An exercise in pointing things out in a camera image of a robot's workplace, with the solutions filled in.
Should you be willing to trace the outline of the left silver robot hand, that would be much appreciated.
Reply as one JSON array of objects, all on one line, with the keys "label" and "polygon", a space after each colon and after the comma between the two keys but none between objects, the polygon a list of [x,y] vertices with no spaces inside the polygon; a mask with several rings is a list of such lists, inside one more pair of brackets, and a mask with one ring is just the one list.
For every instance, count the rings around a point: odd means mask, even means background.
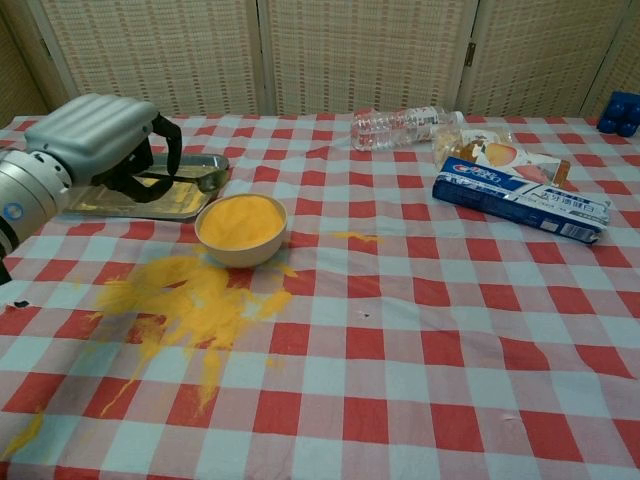
[{"label": "left silver robot hand", "polygon": [[[167,174],[150,186],[136,176],[153,165],[149,136],[166,140]],[[143,100],[86,94],[61,106],[26,130],[29,153],[47,153],[69,173],[73,185],[99,186],[137,203],[165,195],[174,183],[182,152],[178,125]]]}]

